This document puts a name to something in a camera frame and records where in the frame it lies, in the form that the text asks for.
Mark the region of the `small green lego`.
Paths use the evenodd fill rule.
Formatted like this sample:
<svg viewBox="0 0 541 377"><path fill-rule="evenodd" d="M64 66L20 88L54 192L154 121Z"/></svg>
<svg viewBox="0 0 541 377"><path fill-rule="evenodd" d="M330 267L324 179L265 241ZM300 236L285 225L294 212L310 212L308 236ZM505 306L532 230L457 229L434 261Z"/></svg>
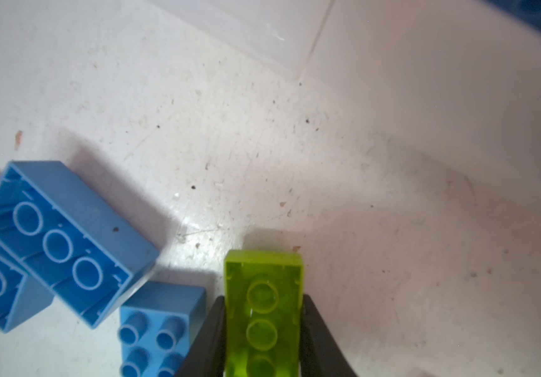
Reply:
<svg viewBox="0 0 541 377"><path fill-rule="evenodd" d="M226 376L298 376L299 254L231 250L224 259Z"/></svg>

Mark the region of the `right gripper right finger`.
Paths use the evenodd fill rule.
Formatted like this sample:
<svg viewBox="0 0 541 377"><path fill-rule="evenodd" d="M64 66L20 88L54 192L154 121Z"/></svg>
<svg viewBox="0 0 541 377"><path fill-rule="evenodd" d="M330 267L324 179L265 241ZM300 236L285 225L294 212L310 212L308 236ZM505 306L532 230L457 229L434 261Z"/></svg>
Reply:
<svg viewBox="0 0 541 377"><path fill-rule="evenodd" d="M300 330L301 376L357 377L309 295L303 296Z"/></svg>

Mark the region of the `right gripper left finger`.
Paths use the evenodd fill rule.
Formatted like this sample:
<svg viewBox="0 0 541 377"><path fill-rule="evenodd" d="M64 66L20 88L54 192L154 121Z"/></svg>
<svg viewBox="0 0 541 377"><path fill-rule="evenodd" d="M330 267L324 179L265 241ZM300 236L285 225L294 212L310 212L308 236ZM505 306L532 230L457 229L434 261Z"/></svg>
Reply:
<svg viewBox="0 0 541 377"><path fill-rule="evenodd" d="M226 304L219 296L176 376L223 377L226 365Z"/></svg>

